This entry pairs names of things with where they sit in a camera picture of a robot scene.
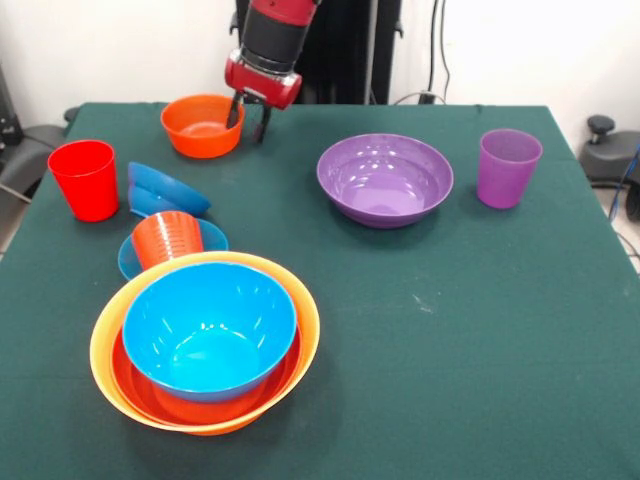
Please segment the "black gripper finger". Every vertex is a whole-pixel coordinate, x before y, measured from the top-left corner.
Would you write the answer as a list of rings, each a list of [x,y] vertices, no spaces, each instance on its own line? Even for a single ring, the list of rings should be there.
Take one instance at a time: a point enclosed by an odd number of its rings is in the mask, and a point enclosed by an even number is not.
[[[244,95],[242,93],[235,93],[232,101],[231,101],[231,105],[230,105],[230,110],[228,113],[228,117],[227,117],[227,121],[226,121],[226,128],[227,129],[231,129],[233,128],[239,120],[239,113],[240,113],[240,106],[243,103],[243,97]]]
[[[272,107],[268,105],[261,106],[260,118],[256,120],[252,139],[255,144],[262,144],[270,119],[271,119]]]

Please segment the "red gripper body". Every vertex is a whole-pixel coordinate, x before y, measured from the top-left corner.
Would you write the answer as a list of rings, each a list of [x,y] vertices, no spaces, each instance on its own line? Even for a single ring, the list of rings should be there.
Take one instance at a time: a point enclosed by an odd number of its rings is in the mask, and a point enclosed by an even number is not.
[[[302,76],[267,73],[247,63],[241,50],[231,51],[225,65],[226,84],[236,92],[252,95],[264,105],[285,110],[296,99],[302,86]]]

